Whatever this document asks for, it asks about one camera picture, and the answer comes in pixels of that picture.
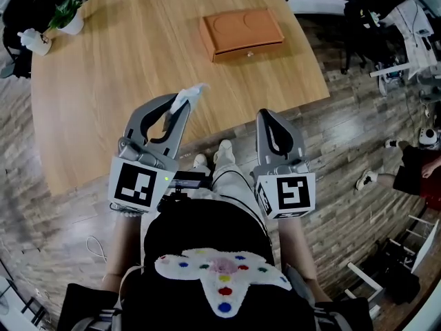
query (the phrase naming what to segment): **yellow dot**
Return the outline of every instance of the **yellow dot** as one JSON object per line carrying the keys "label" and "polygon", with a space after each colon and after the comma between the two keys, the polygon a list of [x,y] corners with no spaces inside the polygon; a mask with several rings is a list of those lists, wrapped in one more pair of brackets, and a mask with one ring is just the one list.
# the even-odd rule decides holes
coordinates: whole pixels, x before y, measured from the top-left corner
{"label": "yellow dot", "polygon": [[219,281],[221,282],[229,282],[230,279],[232,279],[230,276],[225,276],[224,274],[219,276]]}

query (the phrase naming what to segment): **human hand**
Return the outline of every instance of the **human hand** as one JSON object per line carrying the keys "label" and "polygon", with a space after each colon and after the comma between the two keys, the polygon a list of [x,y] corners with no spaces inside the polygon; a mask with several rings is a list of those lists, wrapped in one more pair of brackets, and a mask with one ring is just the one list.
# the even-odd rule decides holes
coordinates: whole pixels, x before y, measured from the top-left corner
{"label": "human hand", "polygon": [[421,176],[423,178],[429,178],[436,167],[432,163],[425,164],[421,169]]}

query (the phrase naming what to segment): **potted plant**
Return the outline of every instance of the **potted plant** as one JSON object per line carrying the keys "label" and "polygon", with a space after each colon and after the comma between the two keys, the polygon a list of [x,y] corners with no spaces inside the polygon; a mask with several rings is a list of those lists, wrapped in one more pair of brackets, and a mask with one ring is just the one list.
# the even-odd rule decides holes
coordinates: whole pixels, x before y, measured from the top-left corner
{"label": "potted plant", "polygon": [[84,21],[78,9],[81,0],[65,0],[55,8],[53,18],[49,22],[50,28],[58,28],[64,33],[78,34],[83,29]]}

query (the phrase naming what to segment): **white pot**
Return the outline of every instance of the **white pot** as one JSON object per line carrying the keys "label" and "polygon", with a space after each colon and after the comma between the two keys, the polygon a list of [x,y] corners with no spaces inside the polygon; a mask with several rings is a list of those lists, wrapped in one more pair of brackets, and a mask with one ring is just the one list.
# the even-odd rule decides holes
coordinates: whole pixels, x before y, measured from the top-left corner
{"label": "white pot", "polygon": [[62,30],[64,33],[67,34],[78,34],[83,29],[83,26],[84,26],[83,17],[81,17],[80,12],[77,10],[71,22],[69,22],[66,27],[59,28],[59,30]]}

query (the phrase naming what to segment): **black sleeve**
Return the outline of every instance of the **black sleeve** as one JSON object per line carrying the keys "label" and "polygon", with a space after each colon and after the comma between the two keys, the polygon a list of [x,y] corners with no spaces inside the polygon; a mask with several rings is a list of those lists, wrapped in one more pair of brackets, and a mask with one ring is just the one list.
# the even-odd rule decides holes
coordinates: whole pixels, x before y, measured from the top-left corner
{"label": "black sleeve", "polygon": [[78,321],[98,315],[102,309],[112,309],[118,294],[69,284],[61,309],[57,331],[72,331]]}
{"label": "black sleeve", "polygon": [[366,298],[316,303],[316,307],[325,309],[327,312],[338,312],[346,319],[352,330],[373,331],[369,303]]}

